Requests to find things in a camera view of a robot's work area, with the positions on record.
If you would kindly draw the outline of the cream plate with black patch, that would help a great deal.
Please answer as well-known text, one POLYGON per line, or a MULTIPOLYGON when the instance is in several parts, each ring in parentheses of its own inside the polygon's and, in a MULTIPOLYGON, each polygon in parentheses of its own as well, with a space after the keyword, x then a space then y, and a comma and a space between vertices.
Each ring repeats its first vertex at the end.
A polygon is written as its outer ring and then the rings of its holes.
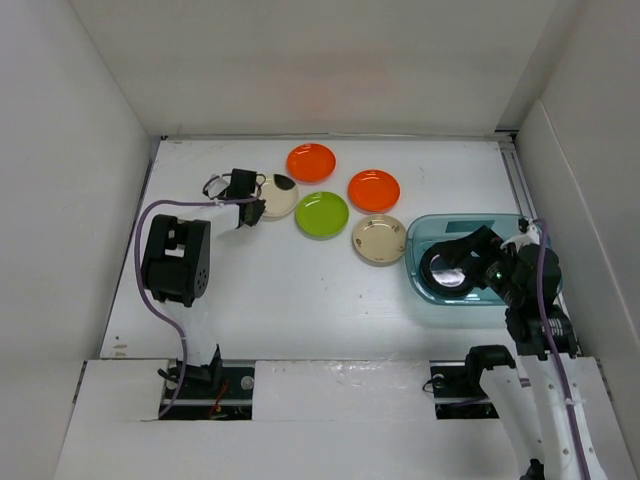
POLYGON ((298 185, 286 175, 269 175, 260 188, 260 199, 265 202, 264 216, 273 219, 285 217, 299 201, 298 185))

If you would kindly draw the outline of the orange plate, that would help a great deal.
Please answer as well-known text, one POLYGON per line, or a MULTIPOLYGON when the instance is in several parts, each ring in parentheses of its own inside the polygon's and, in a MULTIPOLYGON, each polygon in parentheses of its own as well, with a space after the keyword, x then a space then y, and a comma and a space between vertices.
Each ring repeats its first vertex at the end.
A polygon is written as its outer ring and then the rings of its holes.
POLYGON ((336 164, 333 151, 318 143, 305 143, 295 147, 286 160, 288 172, 304 183, 326 180, 333 173, 336 164))
POLYGON ((395 177, 378 169, 358 172, 349 182, 347 192, 357 208, 374 213, 389 211, 401 196, 395 177))

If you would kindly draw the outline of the cream plate with flowers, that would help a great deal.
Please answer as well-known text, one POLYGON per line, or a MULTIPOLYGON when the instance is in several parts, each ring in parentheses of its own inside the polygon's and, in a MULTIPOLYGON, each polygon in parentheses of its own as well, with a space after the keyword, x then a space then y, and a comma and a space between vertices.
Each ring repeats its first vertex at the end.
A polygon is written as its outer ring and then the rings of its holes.
POLYGON ((405 253, 407 229, 387 214, 368 215, 352 231, 352 244, 364 260, 378 266, 398 261, 405 253))

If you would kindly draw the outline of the green plate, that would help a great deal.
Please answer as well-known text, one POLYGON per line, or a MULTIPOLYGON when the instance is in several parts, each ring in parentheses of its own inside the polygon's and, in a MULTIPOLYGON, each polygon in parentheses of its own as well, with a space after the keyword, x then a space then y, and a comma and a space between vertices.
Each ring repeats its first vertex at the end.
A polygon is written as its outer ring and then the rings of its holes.
POLYGON ((349 207, 336 193, 316 191, 302 198, 295 209, 295 220, 300 230, 315 238, 338 235, 349 220, 349 207))

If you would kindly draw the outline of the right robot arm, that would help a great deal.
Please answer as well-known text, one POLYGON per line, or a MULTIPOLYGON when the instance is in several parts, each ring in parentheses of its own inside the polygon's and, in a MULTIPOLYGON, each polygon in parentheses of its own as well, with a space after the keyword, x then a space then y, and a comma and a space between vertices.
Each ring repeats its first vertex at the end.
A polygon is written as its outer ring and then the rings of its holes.
POLYGON ((562 272, 541 220, 522 220, 502 239, 487 226, 438 242, 433 253, 475 288, 492 290, 507 306, 514 353, 475 346, 462 381, 485 394, 511 443, 523 479, 604 479, 575 377, 578 346, 569 317, 557 305, 562 272))

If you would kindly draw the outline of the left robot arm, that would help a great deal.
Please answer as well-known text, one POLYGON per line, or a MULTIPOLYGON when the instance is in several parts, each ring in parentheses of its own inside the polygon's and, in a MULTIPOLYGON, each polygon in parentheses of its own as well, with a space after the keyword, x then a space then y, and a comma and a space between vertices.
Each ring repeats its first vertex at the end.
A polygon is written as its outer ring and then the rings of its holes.
POLYGON ((211 245, 218 236, 241 227, 255 226, 266 209, 262 186, 266 176, 234 168, 205 182, 204 201, 162 199, 140 214, 134 235, 134 269, 137 288, 149 311, 179 335, 182 357, 168 381, 188 384, 201 396, 212 396, 222 387, 222 371, 215 366, 214 347, 203 354, 194 349, 187 327, 159 308, 167 302, 191 308, 201 298, 211 277, 211 245))

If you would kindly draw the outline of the teal plastic bin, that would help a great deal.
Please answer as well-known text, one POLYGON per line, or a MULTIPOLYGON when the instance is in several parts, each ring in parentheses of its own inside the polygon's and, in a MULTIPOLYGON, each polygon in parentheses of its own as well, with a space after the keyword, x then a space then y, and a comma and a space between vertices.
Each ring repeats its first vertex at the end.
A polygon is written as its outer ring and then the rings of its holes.
MULTIPOLYGON (((441 306, 507 306, 491 289, 478 288, 469 278, 469 271, 447 267, 434 251, 436 243, 465 237, 481 226, 489 227, 500 237, 501 248, 519 250, 543 241, 538 222, 514 214, 422 216, 409 227, 405 263, 409 280, 423 299, 441 306)), ((523 309, 537 309, 539 301, 542 295, 536 306, 523 309)))

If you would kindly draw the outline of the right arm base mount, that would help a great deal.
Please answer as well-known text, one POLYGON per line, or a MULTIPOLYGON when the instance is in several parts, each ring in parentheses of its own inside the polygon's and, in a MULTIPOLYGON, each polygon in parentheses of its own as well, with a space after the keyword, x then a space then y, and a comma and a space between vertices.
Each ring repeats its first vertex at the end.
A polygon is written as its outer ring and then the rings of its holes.
POLYGON ((533 402, 503 345, 475 346, 463 360, 431 360, 429 372, 423 391, 433 396, 438 420, 533 418, 533 402))

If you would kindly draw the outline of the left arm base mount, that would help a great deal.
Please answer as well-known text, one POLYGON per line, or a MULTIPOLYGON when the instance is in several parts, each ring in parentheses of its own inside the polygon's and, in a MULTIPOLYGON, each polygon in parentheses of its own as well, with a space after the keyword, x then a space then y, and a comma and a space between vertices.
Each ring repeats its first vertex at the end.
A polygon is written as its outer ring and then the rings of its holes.
POLYGON ((252 419, 255 364, 222 363, 215 386, 186 379, 161 420, 248 421, 252 419))

